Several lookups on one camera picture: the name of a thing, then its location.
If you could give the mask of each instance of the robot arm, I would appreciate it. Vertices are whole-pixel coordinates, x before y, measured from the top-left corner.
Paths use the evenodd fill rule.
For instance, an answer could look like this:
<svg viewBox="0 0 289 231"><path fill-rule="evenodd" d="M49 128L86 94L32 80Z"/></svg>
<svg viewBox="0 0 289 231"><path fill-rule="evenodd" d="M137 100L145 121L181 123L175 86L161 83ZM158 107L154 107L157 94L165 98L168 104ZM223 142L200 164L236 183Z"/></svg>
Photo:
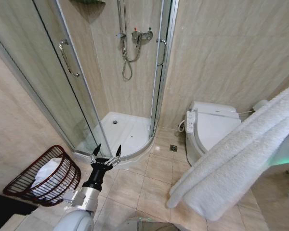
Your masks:
<svg viewBox="0 0 289 231"><path fill-rule="evenodd" d="M93 217L95 215L98 195L102 190L103 178L107 171L111 170L120 162L121 145L116 156L110 159L96 158L101 145L91 155L91 166L93 168L89 179L83 183L80 191L67 190L63 199L72 204L78 210L65 215L54 228L54 231L92 231L94 227Z"/></svg>

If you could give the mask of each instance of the toilet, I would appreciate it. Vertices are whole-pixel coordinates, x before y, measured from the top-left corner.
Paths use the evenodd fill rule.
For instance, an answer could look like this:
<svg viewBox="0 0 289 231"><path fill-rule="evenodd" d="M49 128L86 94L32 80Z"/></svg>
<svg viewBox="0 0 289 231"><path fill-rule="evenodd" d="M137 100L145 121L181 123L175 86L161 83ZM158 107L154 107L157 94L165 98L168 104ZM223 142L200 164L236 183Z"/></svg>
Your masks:
<svg viewBox="0 0 289 231"><path fill-rule="evenodd" d="M191 103L185 116L185 143L191 165L222 138L239 126L241 120L234 107L215 103Z"/></svg>

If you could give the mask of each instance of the shower drain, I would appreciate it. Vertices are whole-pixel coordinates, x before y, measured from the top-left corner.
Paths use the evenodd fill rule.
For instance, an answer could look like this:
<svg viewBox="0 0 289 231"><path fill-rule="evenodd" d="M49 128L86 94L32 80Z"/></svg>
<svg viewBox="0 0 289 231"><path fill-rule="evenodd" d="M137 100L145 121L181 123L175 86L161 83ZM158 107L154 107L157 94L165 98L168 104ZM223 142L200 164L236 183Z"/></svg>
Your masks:
<svg viewBox="0 0 289 231"><path fill-rule="evenodd" d="M178 146L171 144L169 150L170 150L170 151L173 151L173 152L177 152L177 151L178 151Z"/></svg>

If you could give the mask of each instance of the laundry basket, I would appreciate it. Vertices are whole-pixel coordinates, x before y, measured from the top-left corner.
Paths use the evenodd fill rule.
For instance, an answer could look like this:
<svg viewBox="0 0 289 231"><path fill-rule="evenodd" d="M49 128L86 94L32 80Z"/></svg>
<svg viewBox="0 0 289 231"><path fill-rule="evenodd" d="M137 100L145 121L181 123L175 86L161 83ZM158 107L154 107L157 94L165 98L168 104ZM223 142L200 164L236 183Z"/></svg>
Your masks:
<svg viewBox="0 0 289 231"><path fill-rule="evenodd" d="M62 158L57 169L43 182L32 187L39 169L53 158ZM4 188L3 193L30 200L43 206L53 206L62 202L63 194L67 189L77 188L80 177L80 168L61 146L55 145L12 180Z"/></svg>

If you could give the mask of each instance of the chrome handle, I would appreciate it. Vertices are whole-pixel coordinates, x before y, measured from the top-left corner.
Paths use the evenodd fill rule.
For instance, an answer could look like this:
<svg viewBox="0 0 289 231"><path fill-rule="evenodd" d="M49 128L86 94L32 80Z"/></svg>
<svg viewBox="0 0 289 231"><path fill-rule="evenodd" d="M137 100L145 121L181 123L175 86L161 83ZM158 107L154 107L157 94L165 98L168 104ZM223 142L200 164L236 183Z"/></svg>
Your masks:
<svg viewBox="0 0 289 231"><path fill-rule="evenodd" d="M66 63L66 66L67 66L67 69L68 69L69 73L71 73L74 77L79 77L79 76L80 76L79 73L74 74L74 73L71 71L71 68L69 67L68 62L67 62L67 57L66 57L66 54L65 54L65 52L64 52L63 45L69 45L67 39L63 39L63 40L60 41L60 43L59 43L59 49L60 49L60 51L61 51L62 57L63 57L63 59L64 59L64 62Z"/></svg>
<svg viewBox="0 0 289 231"><path fill-rule="evenodd" d="M159 42L162 42L162 43L164 43L164 54L163 54L163 61L159 64L158 63L158 66L162 66L163 64L164 64L164 62L165 62L165 55L166 55L166 49L167 49L167 43L166 43L166 41L165 40L160 40Z"/></svg>

